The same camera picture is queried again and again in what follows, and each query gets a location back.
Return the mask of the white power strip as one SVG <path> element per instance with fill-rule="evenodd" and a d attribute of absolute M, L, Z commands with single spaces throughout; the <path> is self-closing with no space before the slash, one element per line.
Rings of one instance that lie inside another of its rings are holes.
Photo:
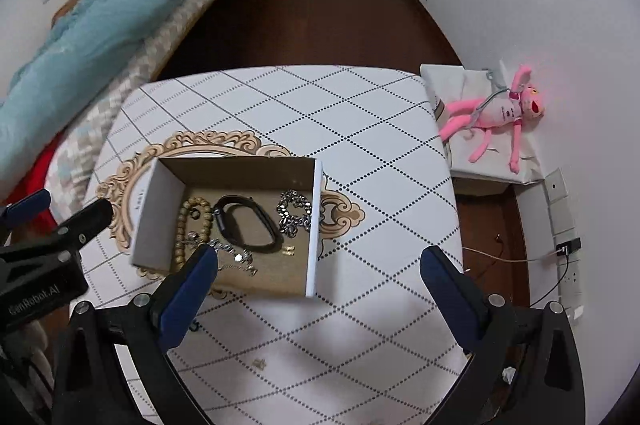
<path fill-rule="evenodd" d="M 582 239 L 577 233 L 570 207 L 570 195 L 562 171 L 557 168 L 544 178 L 551 232 L 558 259 L 558 294 L 570 322 L 576 323 L 585 312 L 580 253 Z"/>

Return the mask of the white covered box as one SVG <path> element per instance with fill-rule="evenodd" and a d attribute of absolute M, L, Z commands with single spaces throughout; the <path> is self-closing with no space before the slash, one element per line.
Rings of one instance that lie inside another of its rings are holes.
<path fill-rule="evenodd" d="M 530 67 L 423 64 L 420 76 L 454 176 L 520 185 L 542 179 L 532 133 L 546 103 Z"/>

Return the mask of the pink panther plush toy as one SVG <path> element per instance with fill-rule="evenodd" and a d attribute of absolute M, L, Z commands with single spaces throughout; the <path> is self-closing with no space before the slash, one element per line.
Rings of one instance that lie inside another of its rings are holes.
<path fill-rule="evenodd" d="M 512 132 L 509 168 L 513 174 L 520 172 L 521 143 L 526 122 L 534 122 L 544 116 L 544 97 L 532 84 L 533 69 L 521 66 L 516 71 L 511 87 L 503 88 L 486 98 L 466 99 L 446 105 L 447 122 L 439 130 L 442 142 L 447 142 L 460 130 L 481 130 L 483 140 L 469 156 L 477 162 L 487 151 L 495 130 L 510 128 Z"/>

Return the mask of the white cardboard box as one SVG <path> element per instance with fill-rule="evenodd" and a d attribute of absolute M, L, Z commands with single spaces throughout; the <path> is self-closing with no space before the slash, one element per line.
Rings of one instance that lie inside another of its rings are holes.
<path fill-rule="evenodd" d="M 296 156 L 171 156 L 152 162 L 130 263 L 175 272 L 198 245 L 215 289 L 275 297 L 316 290 L 322 164 Z"/>

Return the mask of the teal blanket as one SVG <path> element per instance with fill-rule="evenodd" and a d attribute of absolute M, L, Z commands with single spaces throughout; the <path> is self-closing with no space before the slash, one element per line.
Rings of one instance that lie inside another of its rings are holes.
<path fill-rule="evenodd" d="M 185 0 L 80 0 L 12 78 L 1 106 L 1 194 Z"/>

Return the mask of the red cloth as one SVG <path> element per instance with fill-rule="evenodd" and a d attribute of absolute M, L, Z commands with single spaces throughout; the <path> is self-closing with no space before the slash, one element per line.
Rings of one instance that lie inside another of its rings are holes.
<path fill-rule="evenodd" d="M 17 202 L 23 198 L 26 198 L 29 194 L 32 194 L 40 189 L 44 188 L 46 177 L 49 171 L 50 164 L 52 162 L 54 152 L 60 145 L 63 133 L 58 133 L 47 145 L 46 148 L 39 154 L 38 158 L 32 168 L 21 179 L 21 181 L 15 186 L 9 197 L 2 200 L 1 204 L 11 204 Z M 51 232 L 56 227 L 55 220 L 51 214 L 49 208 L 42 213 L 35 216 L 28 223 L 18 226 L 11 234 L 11 243 L 20 243 L 33 237 L 43 237 Z"/>

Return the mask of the white patterned tablecloth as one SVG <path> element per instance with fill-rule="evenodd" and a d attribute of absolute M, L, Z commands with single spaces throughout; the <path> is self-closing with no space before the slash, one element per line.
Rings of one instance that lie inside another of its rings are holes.
<path fill-rule="evenodd" d="M 217 424 L 421 424 L 460 374 L 462 350 L 420 277 L 438 245 L 462 258 L 445 153 L 423 82 L 341 66 L 265 67 L 174 78 L 135 90 L 88 187 L 117 208 L 82 252 L 96 307 L 158 286 L 129 261 L 151 161 L 196 145 L 268 151 L 323 166 L 314 295 L 217 294 L 169 357 Z M 253 365 L 264 359 L 262 371 Z"/>

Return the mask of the black charger plug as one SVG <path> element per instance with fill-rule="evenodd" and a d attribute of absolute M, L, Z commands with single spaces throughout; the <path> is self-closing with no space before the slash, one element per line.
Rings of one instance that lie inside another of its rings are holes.
<path fill-rule="evenodd" d="M 568 257 L 575 252 L 582 249 L 582 239 L 580 237 L 574 237 L 572 240 L 564 241 L 555 246 L 556 256 Z"/>

